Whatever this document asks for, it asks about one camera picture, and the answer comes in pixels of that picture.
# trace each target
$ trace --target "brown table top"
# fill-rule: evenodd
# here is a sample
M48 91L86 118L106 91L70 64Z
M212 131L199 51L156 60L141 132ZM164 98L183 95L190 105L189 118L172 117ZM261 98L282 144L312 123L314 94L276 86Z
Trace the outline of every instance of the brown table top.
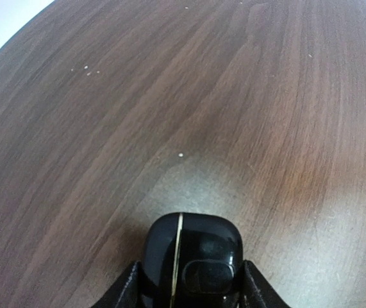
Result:
M175 211L366 308L366 1L57 1L0 50L0 307L90 306Z

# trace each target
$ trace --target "black device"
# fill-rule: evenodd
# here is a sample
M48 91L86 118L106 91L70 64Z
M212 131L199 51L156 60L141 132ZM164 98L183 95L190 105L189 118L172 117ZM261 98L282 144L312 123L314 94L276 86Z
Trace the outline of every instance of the black device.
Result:
M172 213L147 235L133 262L92 308L289 308L251 261L234 224Z

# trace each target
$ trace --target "dark wood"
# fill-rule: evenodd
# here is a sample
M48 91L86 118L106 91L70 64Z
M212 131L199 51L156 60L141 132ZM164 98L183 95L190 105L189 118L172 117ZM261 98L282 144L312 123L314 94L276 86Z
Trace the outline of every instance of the dark wood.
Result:
M90 306L173 211L366 308L366 1L57 1L0 50L0 307Z

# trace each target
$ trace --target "glossy black surface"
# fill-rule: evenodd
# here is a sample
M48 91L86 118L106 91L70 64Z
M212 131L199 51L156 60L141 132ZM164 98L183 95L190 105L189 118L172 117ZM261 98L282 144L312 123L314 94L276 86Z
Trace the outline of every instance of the glossy black surface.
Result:
M142 262L146 307L169 307L178 213L154 223ZM228 220L202 214L183 215L174 307L234 307L235 284L242 265L242 240Z

